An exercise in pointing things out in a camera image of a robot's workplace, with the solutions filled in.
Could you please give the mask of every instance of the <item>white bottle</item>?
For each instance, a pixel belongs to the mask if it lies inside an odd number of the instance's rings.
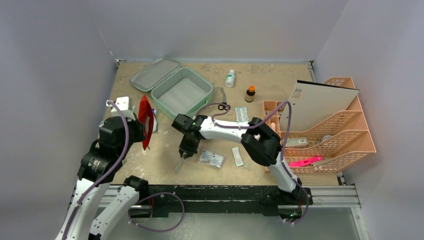
[[[236,78],[236,75],[234,75],[236,72],[234,72],[233,69],[231,69],[228,73],[228,75],[226,76],[226,80],[225,80],[225,86],[232,88],[234,86],[234,79]]]

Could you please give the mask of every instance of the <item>red object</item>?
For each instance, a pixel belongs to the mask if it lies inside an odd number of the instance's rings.
[[[323,159],[322,156],[314,156],[311,158],[306,158],[300,161],[291,162],[288,164],[289,167],[303,167],[306,165],[313,164],[315,162],[321,161]]]
[[[146,150],[149,146],[150,138],[152,137],[154,123],[152,106],[150,106],[146,95],[143,95],[140,101],[140,107],[138,109],[138,121],[144,125],[144,136],[146,139],[144,139],[142,143],[144,150]]]

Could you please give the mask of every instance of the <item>case lid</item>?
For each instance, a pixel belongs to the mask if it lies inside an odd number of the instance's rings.
[[[172,72],[180,68],[180,65],[179,61],[158,58],[134,75],[129,83],[141,91],[150,91],[165,81]]]

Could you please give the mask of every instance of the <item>white board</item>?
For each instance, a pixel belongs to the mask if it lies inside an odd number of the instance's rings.
[[[358,89],[297,80],[288,100],[291,103],[290,132],[303,132],[331,115],[346,110],[358,95]],[[289,108],[280,118],[280,129],[286,131]]]

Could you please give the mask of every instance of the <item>pink highlighter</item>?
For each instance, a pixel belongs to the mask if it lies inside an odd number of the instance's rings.
[[[323,159],[322,156],[314,156],[311,158],[306,158],[300,161],[291,162],[288,164],[289,167],[303,167],[309,164],[313,164],[315,162],[321,161]]]

